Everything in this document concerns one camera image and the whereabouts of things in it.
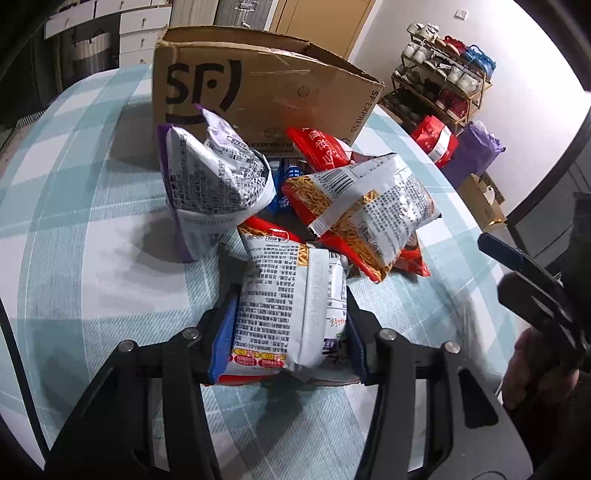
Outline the person's right hand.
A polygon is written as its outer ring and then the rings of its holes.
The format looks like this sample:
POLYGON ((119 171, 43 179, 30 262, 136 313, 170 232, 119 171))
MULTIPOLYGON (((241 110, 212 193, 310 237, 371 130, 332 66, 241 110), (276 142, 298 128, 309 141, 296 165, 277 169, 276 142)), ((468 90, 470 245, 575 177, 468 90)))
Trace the person's right hand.
POLYGON ((510 413, 554 415, 562 411, 590 414, 590 377, 557 360, 544 336, 526 328, 514 345, 501 387, 510 413))

